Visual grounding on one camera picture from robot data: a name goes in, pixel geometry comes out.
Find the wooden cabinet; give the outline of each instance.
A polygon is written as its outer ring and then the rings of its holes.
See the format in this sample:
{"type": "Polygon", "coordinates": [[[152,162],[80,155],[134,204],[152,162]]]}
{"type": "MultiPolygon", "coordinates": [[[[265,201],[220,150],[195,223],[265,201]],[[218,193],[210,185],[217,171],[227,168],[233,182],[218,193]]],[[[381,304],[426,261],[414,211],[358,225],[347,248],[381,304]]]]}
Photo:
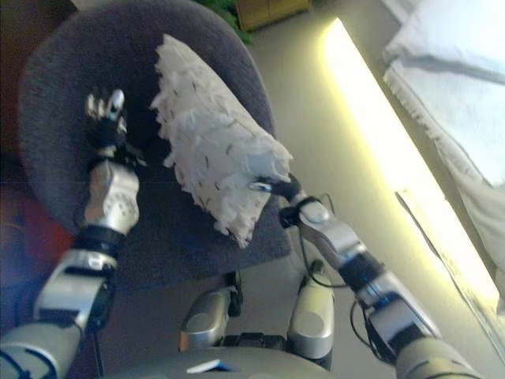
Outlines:
{"type": "Polygon", "coordinates": [[[238,0],[238,20],[242,30],[252,30],[290,14],[307,10],[310,0],[238,0]]]}

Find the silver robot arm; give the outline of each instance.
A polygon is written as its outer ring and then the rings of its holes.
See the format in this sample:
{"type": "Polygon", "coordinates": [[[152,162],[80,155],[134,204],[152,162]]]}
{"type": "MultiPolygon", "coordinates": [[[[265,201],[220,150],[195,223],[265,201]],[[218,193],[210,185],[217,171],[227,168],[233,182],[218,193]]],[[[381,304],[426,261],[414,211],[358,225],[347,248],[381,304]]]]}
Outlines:
{"type": "Polygon", "coordinates": [[[284,227],[296,225],[328,264],[354,292],[367,315],[371,343],[386,362],[395,365],[398,379],[482,378],[442,340],[424,307],[393,272],[385,269],[354,231],[338,220],[298,180],[273,183],[259,178],[251,190],[285,197],[290,206],[280,212],[284,227]]]}
{"type": "Polygon", "coordinates": [[[63,378],[84,336],[101,329],[114,297],[117,254],[137,223],[139,181],[124,159],[124,96],[88,98],[88,137],[97,157],[90,170],[85,225],[36,300],[35,322],[1,341],[2,378],[63,378]]]}

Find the white pillow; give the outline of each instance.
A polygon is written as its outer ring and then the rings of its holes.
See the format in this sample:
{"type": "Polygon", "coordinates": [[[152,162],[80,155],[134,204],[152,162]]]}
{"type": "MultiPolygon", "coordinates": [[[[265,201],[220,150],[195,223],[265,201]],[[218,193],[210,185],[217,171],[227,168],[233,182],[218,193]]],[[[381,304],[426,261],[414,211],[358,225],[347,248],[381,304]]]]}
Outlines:
{"type": "Polygon", "coordinates": [[[291,154],[260,128],[219,76],[187,45],[164,36],[156,69],[159,136],[182,190],[216,219],[215,228],[247,246],[267,193],[250,190],[259,176],[289,182],[291,154]]]}
{"type": "Polygon", "coordinates": [[[384,49],[398,57],[433,58],[505,81],[504,0],[423,0],[384,49]]]}

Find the chair seat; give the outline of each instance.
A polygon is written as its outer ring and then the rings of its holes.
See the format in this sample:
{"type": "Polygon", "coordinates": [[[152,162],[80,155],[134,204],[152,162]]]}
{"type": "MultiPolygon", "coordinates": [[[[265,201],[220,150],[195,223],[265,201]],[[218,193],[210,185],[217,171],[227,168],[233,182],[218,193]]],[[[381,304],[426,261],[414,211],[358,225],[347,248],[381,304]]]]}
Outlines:
{"type": "MultiPolygon", "coordinates": [[[[208,9],[184,0],[134,0],[75,14],[28,60],[19,104],[21,156],[34,192],[74,234],[88,198],[92,156],[84,135],[84,100],[94,86],[121,88],[129,139],[149,152],[158,141],[149,104],[159,90],[155,49],[163,34],[188,44],[273,133],[271,109],[248,51],[208,9]]],[[[212,217],[181,191],[172,170],[141,167],[138,175],[140,220],[120,253],[120,288],[215,276],[290,252],[274,199],[241,250],[214,230],[212,217]]]]}

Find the white cloth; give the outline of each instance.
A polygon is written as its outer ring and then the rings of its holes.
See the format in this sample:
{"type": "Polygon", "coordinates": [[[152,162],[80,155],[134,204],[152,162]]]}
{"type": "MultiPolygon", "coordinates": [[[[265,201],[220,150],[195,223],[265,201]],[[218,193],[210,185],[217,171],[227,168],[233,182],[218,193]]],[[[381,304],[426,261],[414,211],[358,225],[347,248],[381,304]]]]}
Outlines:
{"type": "Polygon", "coordinates": [[[387,46],[384,80],[435,142],[505,298],[504,10],[504,0],[424,0],[387,46]]]}
{"type": "Polygon", "coordinates": [[[292,156],[261,129],[219,76],[187,45],[164,36],[156,69],[159,135],[171,144],[182,190],[231,233],[240,247],[252,237],[269,195],[248,189],[257,177],[289,182],[292,156]]]}
{"type": "Polygon", "coordinates": [[[405,24],[421,0],[382,0],[400,24],[405,24]]]}
{"type": "Polygon", "coordinates": [[[433,137],[459,146],[463,153],[451,152],[461,171],[477,170],[493,187],[505,183],[504,84],[404,59],[390,64],[384,80],[433,137]]]}
{"type": "Polygon", "coordinates": [[[434,58],[505,83],[504,14],[504,0],[423,0],[384,57],[434,58]]]}

